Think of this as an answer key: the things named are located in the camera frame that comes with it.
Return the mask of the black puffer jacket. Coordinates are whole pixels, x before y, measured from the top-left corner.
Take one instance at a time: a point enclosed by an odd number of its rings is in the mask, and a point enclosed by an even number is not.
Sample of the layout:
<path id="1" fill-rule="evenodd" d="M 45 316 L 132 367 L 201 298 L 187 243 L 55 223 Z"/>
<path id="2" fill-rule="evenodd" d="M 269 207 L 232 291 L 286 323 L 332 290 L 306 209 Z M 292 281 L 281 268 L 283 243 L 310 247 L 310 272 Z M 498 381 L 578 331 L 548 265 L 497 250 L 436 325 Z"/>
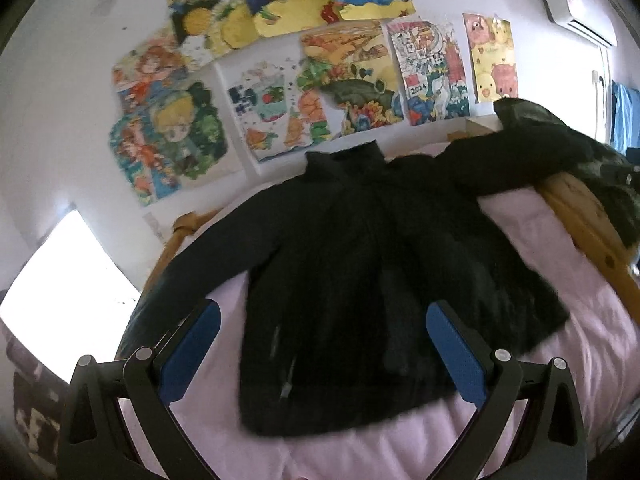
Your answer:
<path id="1" fill-rule="evenodd" d="M 433 302 L 516 354 L 568 318 L 478 201 L 591 154 L 588 138 L 560 125 L 457 140 L 437 156 L 386 159 L 372 142 L 310 152 L 302 174 L 249 198 L 171 260 L 117 353 L 157 344 L 246 274 L 239 408 L 253 434 L 326 434 L 450 396 L 425 327 Z"/>

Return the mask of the anime girl drawing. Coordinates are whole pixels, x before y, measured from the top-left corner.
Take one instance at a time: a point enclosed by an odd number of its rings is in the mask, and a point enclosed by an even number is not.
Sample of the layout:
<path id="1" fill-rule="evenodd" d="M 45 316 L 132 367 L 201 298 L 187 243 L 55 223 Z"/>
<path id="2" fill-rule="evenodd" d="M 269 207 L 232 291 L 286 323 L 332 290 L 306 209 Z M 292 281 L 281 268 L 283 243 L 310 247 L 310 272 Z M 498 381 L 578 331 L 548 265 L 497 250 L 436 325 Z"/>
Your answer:
<path id="1" fill-rule="evenodd" d="M 122 116 L 108 143 L 120 172 L 145 207 L 242 169 L 213 92 L 200 80 Z"/>

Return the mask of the red hair girl drawing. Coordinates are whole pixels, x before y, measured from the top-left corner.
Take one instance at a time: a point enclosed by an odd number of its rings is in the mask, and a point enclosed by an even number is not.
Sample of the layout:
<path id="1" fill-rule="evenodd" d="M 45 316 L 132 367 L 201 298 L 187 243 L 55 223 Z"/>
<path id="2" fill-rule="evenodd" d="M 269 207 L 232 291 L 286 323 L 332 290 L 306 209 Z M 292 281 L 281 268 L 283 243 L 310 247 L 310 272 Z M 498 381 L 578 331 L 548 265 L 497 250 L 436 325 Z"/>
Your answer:
<path id="1" fill-rule="evenodd" d="M 112 85 L 122 111 L 131 114 L 147 107 L 186 79 L 188 70 L 171 24 L 126 53 L 112 68 Z"/>

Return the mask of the bright window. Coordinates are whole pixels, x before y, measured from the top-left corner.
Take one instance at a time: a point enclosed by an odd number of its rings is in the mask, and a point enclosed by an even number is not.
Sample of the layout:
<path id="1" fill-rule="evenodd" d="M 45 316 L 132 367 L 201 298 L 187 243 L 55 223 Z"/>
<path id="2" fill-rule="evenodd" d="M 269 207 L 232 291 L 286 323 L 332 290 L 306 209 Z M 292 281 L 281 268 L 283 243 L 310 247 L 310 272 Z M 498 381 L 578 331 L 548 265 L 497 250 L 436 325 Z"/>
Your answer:
<path id="1" fill-rule="evenodd" d="M 139 298 L 80 212 L 71 210 L 17 275 L 1 319 L 43 366 L 70 382 L 82 356 L 114 360 Z"/>

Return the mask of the dark green jacket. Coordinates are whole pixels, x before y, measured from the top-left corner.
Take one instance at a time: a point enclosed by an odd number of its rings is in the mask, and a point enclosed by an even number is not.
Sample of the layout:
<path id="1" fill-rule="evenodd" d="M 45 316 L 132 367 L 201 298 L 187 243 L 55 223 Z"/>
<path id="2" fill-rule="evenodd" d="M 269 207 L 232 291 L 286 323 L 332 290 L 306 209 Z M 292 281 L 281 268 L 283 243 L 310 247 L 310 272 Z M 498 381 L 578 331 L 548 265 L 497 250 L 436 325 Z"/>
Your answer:
<path id="1" fill-rule="evenodd" d="M 502 98 L 494 111 L 503 127 L 559 127 L 587 149 L 587 158 L 568 170 L 603 206 L 623 246 L 639 249 L 639 165 L 614 148 L 570 128 L 545 107 L 518 98 Z"/>

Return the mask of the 2024 astronaut drawing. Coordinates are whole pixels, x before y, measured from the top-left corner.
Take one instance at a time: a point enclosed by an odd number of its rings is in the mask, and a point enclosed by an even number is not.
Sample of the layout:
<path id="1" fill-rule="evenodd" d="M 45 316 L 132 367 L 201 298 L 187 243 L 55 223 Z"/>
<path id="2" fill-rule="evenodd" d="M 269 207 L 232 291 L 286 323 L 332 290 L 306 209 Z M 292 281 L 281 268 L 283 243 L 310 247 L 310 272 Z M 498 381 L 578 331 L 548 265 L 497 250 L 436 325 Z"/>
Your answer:
<path id="1" fill-rule="evenodd" d="M 469 89 L 452 26 L 398 18 L 386 29 L 404 83 L 410 124 L 469 117 Z"/>

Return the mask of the white air conditioner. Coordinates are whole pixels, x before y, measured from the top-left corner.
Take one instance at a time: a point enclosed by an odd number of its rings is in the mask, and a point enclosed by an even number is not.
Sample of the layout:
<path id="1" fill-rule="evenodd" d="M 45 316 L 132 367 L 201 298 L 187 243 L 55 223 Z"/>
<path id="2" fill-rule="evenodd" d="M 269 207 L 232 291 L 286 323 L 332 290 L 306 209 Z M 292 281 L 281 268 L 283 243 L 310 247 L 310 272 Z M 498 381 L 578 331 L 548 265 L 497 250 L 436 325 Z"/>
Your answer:
<path id="1" fill-rule="evenodd" d="M 612 21 L 600 6 L 590 0 L 544 0 L 550 20 L 599 47 L 617 46 Z"/>

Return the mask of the dinosaur flowers drawing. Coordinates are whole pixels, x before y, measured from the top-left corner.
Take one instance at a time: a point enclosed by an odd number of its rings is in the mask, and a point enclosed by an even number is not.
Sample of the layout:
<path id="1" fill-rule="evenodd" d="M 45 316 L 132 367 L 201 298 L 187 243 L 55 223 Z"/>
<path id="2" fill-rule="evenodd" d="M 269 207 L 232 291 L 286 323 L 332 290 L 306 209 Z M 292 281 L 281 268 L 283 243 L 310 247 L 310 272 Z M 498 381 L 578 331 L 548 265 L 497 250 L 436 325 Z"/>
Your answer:
<path id="1" fill-rule="evenodd" d="M 345 22 L 300 36 L 303 90 L 318 89 L 343 112 L 341 134 L 404 120 L 398 73 L 378 21 Z"/>

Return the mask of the pink yellow animals drawing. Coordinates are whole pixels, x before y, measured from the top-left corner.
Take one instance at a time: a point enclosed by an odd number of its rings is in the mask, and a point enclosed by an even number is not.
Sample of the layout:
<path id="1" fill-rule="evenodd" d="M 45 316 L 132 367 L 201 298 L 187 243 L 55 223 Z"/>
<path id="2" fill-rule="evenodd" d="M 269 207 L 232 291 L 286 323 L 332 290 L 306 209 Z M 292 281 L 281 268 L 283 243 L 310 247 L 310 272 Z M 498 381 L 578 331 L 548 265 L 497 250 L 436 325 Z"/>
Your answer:
<path id="1" fill-rule="evenodd" d="M 463 14 L 477 103 L 518 97 L 511 23 L 496 16 Z"/>

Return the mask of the blue hanging towel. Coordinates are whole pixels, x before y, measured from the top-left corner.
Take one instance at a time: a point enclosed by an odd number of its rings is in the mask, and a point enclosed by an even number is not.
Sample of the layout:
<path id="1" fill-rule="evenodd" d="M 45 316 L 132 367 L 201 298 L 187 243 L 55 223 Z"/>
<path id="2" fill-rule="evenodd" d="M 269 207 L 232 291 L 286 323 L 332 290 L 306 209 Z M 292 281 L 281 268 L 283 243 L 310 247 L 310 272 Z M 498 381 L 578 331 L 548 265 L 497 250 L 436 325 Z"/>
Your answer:
<path id="1" fill-rule="evenodd" d="M 613 129 L 611 144 L 620 154 L 639 146 L 640 92 L 612 82 Z"/>

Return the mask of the sunflower yellow drawing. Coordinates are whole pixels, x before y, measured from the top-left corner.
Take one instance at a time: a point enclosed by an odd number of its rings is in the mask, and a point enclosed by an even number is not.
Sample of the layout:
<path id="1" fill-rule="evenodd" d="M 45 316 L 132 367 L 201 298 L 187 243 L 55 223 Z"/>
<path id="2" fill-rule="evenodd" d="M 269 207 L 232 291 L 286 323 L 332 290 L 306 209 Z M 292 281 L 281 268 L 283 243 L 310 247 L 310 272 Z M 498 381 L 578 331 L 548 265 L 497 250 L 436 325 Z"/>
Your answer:
<path id="1" fill-rule="evenodd" d="M 186 68 L 195 73 L 259 39 L 246 0 L 167 0 Z"/>

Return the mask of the orange fruit drink drawing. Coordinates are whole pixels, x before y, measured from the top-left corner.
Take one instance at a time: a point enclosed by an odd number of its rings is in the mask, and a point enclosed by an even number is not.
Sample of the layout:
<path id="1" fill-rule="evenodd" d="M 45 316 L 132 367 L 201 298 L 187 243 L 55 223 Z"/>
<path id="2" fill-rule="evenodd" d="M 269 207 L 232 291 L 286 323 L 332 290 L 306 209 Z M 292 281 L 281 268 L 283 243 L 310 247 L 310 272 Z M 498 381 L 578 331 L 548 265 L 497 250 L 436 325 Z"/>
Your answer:
<path id="1" fill-rule="evenodd" d="M 314 148 L 341 136 L 340 112 L 307 79 L 306 58 L 235 58 L 220 66 L 241 138 L 256 162 Z"/>

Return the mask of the dark patterned furniture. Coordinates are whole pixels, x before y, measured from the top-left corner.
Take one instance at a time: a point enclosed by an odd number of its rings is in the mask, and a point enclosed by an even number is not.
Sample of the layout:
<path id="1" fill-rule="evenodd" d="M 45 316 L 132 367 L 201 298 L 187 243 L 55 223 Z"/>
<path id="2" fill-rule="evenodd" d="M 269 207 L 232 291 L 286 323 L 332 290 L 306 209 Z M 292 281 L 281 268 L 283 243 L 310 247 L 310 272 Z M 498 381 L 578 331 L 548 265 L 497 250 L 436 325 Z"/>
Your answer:
<path id="1" fill-rule="evenodd" d="M 55 477 L 68 383 L 52 373 L 13 335 L 9 336 L 6 356 L 15 367 L 13 404 L 17 430 L 29 457 L 47 476 Z"/>

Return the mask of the pink bed sheet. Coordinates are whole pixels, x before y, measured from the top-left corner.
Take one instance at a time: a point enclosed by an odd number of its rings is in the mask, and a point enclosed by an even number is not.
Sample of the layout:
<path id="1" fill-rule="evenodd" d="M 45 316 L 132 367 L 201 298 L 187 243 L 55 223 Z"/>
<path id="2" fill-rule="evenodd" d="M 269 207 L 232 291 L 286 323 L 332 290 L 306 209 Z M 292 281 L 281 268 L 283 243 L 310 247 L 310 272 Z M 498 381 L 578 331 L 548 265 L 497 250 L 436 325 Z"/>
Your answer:
<path id="1" fill-rule="evenodd" d="M 597 437 L 639 390 L 637 325 L 534 188 L 482 197 L 480 209 L 567 310 L 559 330 L 519 356 L 535 362 L 554 356 L 567 360 L 587 434 Z M 220 304 L 222 331 L 175 408 L 213 470 L 226 479 L 428 476 L 472 415 L 471 405 L 455 391 L 392 418 L 326 434 L 262 437 L 243 425 L 239 368 L 247 289 L 247 275 L 239 274 L 206 296 Z"/>

